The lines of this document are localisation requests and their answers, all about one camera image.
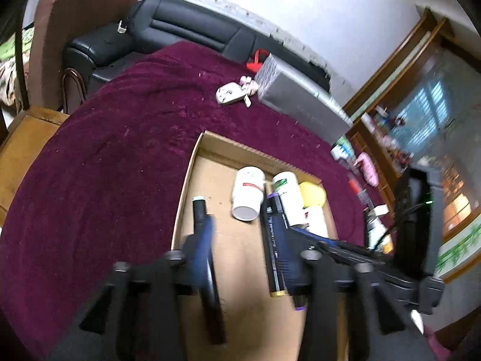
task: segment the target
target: maroon cloth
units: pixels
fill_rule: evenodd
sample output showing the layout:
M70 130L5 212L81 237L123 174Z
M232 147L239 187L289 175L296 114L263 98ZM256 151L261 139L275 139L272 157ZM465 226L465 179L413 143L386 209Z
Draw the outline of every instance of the maroon cloth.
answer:
M177 43L104 86L45 145L0 242L0 307L34 357L52 349L114 262L150 262L169 249L204 130L321 178L339 237L362 243L362 206L327 143L256 97L249 109L216 103L219 86L247 73L210 49Z

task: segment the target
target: orange object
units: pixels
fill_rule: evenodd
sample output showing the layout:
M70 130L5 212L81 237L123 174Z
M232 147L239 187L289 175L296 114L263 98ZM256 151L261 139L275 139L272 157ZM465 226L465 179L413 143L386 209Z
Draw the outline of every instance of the orange object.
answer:
M259 69L261 69L261 67L262 67L262 62L259 62L259 55L260 54L264 54L266 57L268 57L270 53L267 50L258 49L258 50L256 50L256 53L254 54L254 61L253 62L247 62L247 64L245 65L247 69L249 69L250 71L252 71L254 73L259 72Z

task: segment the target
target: yellow lid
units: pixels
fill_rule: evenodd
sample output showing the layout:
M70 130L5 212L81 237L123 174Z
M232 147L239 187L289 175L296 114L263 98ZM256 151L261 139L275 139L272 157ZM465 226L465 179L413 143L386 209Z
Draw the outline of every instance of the yellow lid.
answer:
M324 203L326 203L326 191L321 186L311 182L302 182L299 189L301 189L304 207L324 206Z

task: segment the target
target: sofa backrest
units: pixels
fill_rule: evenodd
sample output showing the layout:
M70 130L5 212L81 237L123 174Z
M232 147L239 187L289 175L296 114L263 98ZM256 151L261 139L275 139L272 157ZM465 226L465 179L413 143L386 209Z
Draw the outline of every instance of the sofa backrest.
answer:
M127 15L137 0L39 0L30 51L30 104L58 109L62 96L62 50L75 37Z
M245 64L263 48L329 91L329 76L276 40L230 17L184 0L144 0L131 10L128 31L136 52L150 54L180 40L207 46L230 60Z

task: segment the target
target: pink toy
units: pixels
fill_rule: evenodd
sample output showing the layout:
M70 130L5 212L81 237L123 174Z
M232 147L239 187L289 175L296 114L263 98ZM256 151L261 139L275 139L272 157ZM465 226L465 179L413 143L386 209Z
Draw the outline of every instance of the pink toy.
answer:
M374 167L374 164L367 153L362 152L354 162L354 166L360 167L367 184L371 185L372 187L377 187L379 184L378 173L376 172L376 167Z

